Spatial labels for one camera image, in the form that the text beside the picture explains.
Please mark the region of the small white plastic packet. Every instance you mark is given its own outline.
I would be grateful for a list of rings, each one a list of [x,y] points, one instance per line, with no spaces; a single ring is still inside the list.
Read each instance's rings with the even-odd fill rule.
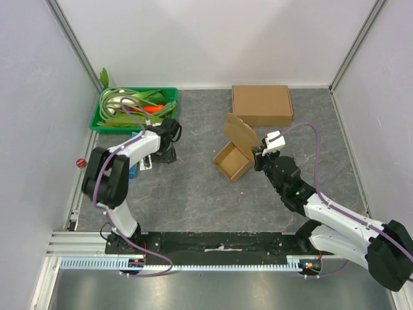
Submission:
[[[148,155],[139,161],[139,170],[146,171],[150,169],[152,169],[152,158],[151,155]]]

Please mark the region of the large cardboard box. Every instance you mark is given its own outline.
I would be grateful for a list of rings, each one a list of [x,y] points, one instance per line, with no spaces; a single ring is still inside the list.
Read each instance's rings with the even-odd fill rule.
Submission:
[[[286,85],[233,85],[232,113],[253,127],[289,126],[294,115]]]

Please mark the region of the small cardboard box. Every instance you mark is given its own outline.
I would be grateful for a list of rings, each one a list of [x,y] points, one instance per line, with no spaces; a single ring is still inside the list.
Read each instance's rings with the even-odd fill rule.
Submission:
[[[228,123],[223,126],[223,133],[229,142],[218,152],[212,163],[230,181],[236,182],[254,162],[252,149],[260,144],[253,129],[233,113],[225,114]]]

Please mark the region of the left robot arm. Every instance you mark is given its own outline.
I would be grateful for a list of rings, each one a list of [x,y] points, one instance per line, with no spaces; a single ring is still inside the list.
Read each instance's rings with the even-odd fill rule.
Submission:
[[[128,254],[141,248],[141,228],[126,202],[129,170],[148,156],[161,161],[176,161],[173,144],[179,141],[182,126],[165,118],[158,126],[146,126],[139,134],[115,147],[96,147],[90,155],[81,185],[95,207],[108,217],[113,232],[120,236],[119,246]]]

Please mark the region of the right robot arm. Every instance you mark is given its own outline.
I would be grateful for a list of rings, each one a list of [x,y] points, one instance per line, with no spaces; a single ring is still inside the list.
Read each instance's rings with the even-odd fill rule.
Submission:
[[[336,204],[301,179],[293,158],[279,151],[252,150],[254,168],[262,171],[284,206],[306,218],[295,239],[303,254],[336,254],[365,268],[383,287],[398,292],[412,278],[412,237],[395,220],[383,223]]]

